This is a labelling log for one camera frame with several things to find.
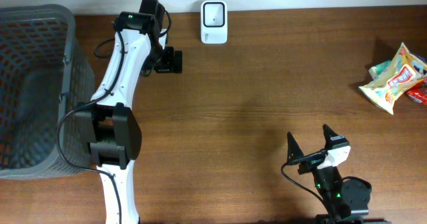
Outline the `yellow snack bag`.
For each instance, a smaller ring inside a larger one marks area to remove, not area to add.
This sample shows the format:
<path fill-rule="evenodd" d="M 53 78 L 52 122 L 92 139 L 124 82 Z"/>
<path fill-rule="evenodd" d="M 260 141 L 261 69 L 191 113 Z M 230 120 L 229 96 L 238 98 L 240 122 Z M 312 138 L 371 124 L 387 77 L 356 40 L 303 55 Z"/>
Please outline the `yellow snack bag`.
<path fill-rule="evenodd" d="M 426 62 L 401 43 L 389 65 L 359 90 L 377 107 L 393 115 L 396 100 L 426 78 Z"/>

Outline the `red snack bag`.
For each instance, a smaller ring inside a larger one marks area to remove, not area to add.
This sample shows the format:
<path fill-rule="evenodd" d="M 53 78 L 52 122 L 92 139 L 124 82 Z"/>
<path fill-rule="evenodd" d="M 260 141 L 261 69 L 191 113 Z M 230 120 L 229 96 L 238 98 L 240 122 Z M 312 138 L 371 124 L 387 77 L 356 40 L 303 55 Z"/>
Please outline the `red snack bag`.
<path fill-rule="evenodd" d="M 411 87 L 406 94 L 411 100 L 426 105 L 426 79 Z"/>

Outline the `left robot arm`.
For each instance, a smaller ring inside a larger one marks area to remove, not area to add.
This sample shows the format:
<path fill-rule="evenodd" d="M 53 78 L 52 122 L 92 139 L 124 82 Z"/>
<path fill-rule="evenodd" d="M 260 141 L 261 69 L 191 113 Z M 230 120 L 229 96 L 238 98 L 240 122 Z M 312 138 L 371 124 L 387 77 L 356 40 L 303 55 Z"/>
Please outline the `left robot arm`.
<path fill-rule="evenodd" d="M 140 223 L 133 170 L 141 151 L 141 128 L 133 114 L 139 78 L 181 73 L 182 52 L 167 46 L 171 17 L 158 0 L 142 0 L 139 11 L 113 22 L 114 48 L 105 75 L 88 104 L 75 112 L 82 141 L 100 174 L 107 223 Z"/>

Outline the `teal tissue pack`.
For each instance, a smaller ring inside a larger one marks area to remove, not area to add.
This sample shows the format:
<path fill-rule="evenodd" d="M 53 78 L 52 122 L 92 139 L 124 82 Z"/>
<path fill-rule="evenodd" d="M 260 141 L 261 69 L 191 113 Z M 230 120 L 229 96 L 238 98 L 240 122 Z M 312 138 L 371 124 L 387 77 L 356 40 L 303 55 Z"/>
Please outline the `teal tissue pack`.
<path fill-rule="evenodd" d="M 390 66 L 391 60 L 385 61 L 383 63 L 377 64 L 371 68 L 369 68 L 368 72 L 371 76 L 371 78 L 375 79 L 380 74 L 382 74 L 389 66 Z"/>

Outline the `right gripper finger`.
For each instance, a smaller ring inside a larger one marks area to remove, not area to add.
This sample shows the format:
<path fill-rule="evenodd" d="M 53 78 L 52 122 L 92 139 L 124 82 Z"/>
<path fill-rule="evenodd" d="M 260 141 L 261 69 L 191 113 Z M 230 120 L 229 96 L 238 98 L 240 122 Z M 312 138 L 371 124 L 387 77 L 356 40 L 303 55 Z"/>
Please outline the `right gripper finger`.
<path fill-rule="evenodd" d="M 335 137 L 340 137 L 340 135 L 333 131 L 327 124 L 323 124 L 322 129 L 326 141 L 331 141 Z"/>
<path fill-rule="evenodd" d="M 290 132 L 287 133 L 287 142 L 288 142 L 288 154 L 287 154 L 288 161 L 295 161 L 304 156 L 297 141 L 294 139 L 294 136 Z"/>

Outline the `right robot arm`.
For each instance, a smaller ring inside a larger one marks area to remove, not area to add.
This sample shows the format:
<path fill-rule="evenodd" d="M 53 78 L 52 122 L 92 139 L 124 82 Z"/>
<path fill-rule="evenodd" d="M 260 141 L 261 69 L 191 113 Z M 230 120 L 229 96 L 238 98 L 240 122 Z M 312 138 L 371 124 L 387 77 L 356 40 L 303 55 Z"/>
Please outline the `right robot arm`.
<path fill-rule="evenodd" d="M 314 223 L 387 223 L 384 219 L 367 219 L 372 185 L 359 177 L 340 175 L 338 166 L 348 159 L 351 146 L 345 136 L 337 134 L 327 124 L 322 126 L 325 145 L 319 151 L 305 155 L 294 136 L 287 133 L 288 153 L 281 166 L 282 175 L 291 183 L 312 194 L 324 206 L 326 213 L 316 215 Z M 298 174 L 312 174 L 312 191 L 286 174 L 284 169 L 298 166 Z"/>

